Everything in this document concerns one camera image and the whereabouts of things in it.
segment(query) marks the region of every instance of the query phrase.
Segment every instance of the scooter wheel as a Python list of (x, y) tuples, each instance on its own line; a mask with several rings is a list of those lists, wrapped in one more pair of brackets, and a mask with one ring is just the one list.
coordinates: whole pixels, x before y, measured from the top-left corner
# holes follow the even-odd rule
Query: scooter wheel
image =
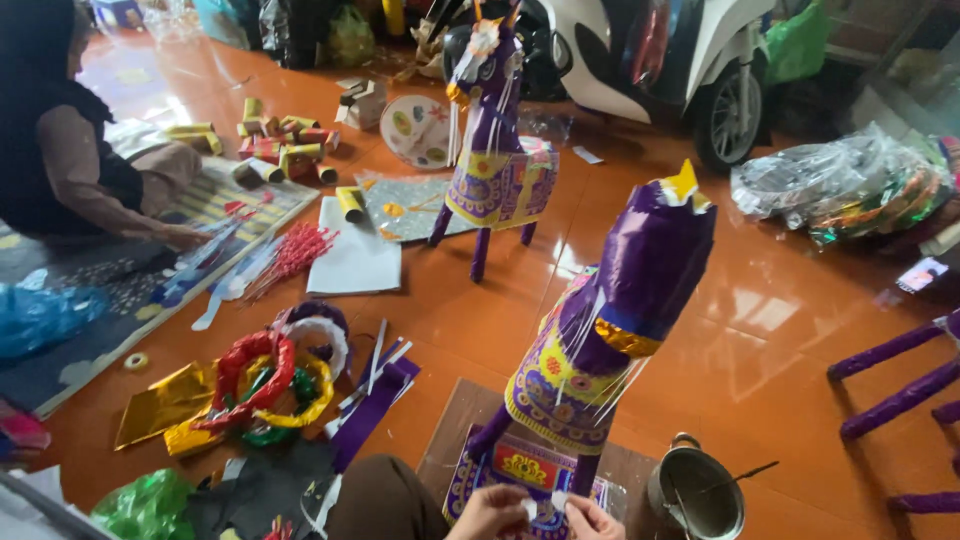
[[(740, 104), (740, 66), (732, 61), (711, 85), (698, 90), (694, 147), (700, 161), (708, 169), (727, 174), (730, 169), (746, 161), (754, 149), (763, 108), (760, 83), (753, 71), (747, 77), (747, 107)], [(740, 126), (741, 114), (746, 113), (747, 130)]]

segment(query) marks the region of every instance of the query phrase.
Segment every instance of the brown sleeve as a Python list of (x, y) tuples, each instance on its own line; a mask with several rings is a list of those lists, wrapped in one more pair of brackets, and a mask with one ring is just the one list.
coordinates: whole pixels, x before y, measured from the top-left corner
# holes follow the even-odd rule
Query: brown sleeve
[(93, 125), (73, 107), (48, 110), (36, 123), (47, 179), (61, 204), (108, 233), (151, 237), (163, 224), (126, 209), (100, 186)]

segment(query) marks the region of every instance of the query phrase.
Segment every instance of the paper ring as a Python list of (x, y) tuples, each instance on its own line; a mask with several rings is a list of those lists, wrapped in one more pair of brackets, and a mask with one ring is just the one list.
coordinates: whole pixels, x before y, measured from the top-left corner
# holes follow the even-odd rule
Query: paper ring
[(147, 367), (147, 364), (150, 363), (150, 358), (146, 353), (134, 353), (130, 356), (127, 356), (127, 359), (123, 361), (123, 367), (130, 371), (140, 371), (141, 369)]

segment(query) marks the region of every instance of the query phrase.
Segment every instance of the metal pot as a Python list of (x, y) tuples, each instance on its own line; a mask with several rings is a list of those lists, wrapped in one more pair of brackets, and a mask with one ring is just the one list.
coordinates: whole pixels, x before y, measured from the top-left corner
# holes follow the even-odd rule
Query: metal pot
[[(684, 442), (691, 446), (681, 446)], [(731, 480), (733, 476), (701, 450), (697, 439), (678, 433), (647, 480), (647, 495), (661, 519), (685, 528), (690, 537), (733, 540), (743, 530), (744, 504), (740, 487)]]

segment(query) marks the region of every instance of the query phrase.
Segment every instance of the green plastic bag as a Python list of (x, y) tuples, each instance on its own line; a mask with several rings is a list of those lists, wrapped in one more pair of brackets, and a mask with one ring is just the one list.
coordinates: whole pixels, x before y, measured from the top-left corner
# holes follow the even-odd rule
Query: green plastic bag
[(123, 540), (194, 540), (182, 515), (193, 492), (173, 469), (161, 469), (111, 491), (90, 517)]
[(766, 83), (776, 85), (805, 79), (820, 72), (827, 54), (830, 19), (821, 0), (813, 0), (800, 14), (767, 32)]
[(337, 67), (357, 67), (373, 59), (373, 31), (353, 4), (343, 6), (330, 21), (326, 44)]

